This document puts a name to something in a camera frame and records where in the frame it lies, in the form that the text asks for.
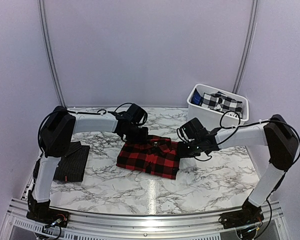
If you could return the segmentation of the red black plaid shirt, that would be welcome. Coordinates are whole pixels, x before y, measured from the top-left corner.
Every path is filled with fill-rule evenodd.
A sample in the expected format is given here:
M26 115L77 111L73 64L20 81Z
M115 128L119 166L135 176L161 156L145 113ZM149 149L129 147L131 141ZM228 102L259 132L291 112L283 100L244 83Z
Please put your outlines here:
M178 142L149 135L141 143L126 142L116 160L119 168L175 180L180 169Z

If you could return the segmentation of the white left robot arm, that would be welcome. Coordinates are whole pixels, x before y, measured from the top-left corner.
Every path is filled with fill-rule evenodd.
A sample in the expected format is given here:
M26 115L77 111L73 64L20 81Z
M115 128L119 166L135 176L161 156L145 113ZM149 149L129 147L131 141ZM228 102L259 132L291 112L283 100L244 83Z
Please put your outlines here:
M61 105L49 113L38 129L37 141L43 156L39 161L34 187L28 194L29 212L43 223L53 219L50 208L50 189L61 158L65 156L72 136L77 133L114 133L123 141L141 142L148 136L145 123L148 113L132 103L125 111L83 112L69 110Z

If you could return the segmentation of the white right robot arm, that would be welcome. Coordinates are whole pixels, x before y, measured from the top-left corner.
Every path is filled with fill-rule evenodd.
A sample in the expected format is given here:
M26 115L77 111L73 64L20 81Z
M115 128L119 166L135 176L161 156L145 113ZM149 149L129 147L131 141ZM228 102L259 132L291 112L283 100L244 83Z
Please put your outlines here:
M237 219L248 224L257 216L257 209L281 186L286 174L300 158L300 136L280 114L248 124L224 126L208 130L193 118L176 130L180 139L181 158L198 158L205 154L236 148L264 148L267 166L248 195Z

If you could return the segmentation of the white plastic bin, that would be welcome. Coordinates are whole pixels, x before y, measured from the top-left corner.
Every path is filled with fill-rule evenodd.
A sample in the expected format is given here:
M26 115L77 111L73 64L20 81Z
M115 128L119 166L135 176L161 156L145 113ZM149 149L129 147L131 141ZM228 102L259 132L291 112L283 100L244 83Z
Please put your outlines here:
M250 117L245 97L204 84L193 87L187 103L187 119L198 118L208 130L220 124L225 127L243 125Z

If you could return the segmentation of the blue folded garment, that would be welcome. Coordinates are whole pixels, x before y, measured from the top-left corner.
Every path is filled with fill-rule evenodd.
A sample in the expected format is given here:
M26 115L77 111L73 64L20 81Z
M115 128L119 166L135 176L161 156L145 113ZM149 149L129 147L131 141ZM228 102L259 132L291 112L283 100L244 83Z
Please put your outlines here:
M201 106L203 101L203 97L200 95L200 93L195 89L193 92L193 95L191 97L190 103L193 105Z

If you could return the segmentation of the black white plaid shirt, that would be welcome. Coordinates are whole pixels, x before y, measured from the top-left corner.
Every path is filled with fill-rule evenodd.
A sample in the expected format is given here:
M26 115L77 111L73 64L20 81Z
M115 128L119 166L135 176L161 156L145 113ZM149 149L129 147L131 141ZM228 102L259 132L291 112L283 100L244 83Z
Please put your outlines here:
M211 94L204 93L201 107L221 113L236 112L240 117L243 114L243 102L235 100L220 91Z

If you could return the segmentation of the black pinstripe folded shirt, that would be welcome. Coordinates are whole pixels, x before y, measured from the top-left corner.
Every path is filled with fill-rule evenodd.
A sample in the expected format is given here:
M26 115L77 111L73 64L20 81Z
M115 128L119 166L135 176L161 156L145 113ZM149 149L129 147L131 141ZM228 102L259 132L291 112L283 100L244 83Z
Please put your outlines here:
M80 141L71 142L66 154L61 158L53 180L60 182L82 182L90 152L89 145Z

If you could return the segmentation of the right wall corner profile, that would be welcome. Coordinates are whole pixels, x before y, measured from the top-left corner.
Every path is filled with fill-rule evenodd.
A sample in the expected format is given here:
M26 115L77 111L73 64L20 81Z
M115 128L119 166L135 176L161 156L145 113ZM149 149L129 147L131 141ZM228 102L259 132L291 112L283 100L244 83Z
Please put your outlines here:
M239 67L238 67L234 85L232 88L232 92L234 94L239 93L240 87L243 82L247 61L248 61L249 54L250 54L250 51L251 51L251 48L253 45L253 39L254 39L256 23L257 23L257 18L258 18L258 10L259 10L259 0L252 0L250 14L249 14L248 27L247 27L247 33L246 33L245 42L243 45L243 52L241 55Z

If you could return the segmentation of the wall corner profile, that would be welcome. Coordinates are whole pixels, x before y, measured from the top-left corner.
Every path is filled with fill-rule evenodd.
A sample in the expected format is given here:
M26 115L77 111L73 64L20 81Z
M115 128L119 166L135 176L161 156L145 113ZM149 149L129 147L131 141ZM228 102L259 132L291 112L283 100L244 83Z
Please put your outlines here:
M66 101L64 95L62 93L61 83L58 76L57 67L54 60L53 49L51 44L51 38L49 34L49 26L48 26L48 18L47 18L47 11L46 11L46 4L44 0L38 0L38 12L39 12L39 19L40 25L42 30L42 38L44 43L44 48L47 56L48 67L50 70L50 74L52 77L53 86L56 92L56 96L58 102L61 106L66 107Z
M257 18L258 18L258 10L259 10L259 0L252 0L250 14L249 14L248 27L247 27L247 33L246 33L245 42L243 45L243 52L241 55L239 67L238 67L234 85L232 88L232 92L234 94L239 93L240 87L243 82L247 61L248 61L249 54L250 54L250 51L251 51L251 48L253 45L253 39L254 39L256 23L257 23Z

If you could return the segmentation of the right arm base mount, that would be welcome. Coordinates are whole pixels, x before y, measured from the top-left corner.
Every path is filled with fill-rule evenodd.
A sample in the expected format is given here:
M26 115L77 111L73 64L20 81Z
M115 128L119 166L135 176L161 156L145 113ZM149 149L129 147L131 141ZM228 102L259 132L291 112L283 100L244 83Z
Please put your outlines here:
M264 215L262 210L252 213L249 210L236 210L224 212L218 222L224 229L235 228L239 240L254 240L258 231L263 226Z

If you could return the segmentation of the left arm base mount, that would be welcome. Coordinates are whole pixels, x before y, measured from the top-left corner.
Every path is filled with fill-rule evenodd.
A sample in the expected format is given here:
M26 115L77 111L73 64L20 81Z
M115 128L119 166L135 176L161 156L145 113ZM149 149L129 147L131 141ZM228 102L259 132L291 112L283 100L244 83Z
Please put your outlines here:
M38 240L59 240L63 236L63 229L68 225L70 213L52 208L40 213L29 210L26 218L35 221L32 229Z

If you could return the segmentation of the aluminium front frame rail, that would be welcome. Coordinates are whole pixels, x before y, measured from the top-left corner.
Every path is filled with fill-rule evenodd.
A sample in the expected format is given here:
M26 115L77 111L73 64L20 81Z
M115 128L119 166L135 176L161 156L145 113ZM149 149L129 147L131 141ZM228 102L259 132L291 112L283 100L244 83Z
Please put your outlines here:
M261 240L290 240L287 222L279 202L262 206L264 220L255 224L225 229L223 213L232 207L193 214L119 215L68 210L66 227L43 232L43 223L26 217L28 204L13 198L0 228L0 240L34 240L39 236L61 240L238 240L257 227Z

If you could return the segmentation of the left wall corner profile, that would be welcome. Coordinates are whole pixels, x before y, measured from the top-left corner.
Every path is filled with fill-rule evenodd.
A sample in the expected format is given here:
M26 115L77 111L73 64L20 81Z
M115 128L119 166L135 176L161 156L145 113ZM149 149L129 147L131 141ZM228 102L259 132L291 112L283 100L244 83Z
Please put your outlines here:
M50 74L52 77L53 86L56 92L56 96L58 102L61 106L66 107L66 101L64 95L62 93L61 83L58 76L57 67L54 60L53 49L51 44L51 38L49 34L49 26L48 26L48 18L47 18L47 11L46 11L46 4L44 0L38 0L38 12L39 12L39 19L40 25L42 30L42 38L44 43L44 48L47 56L48 67L50 70Z

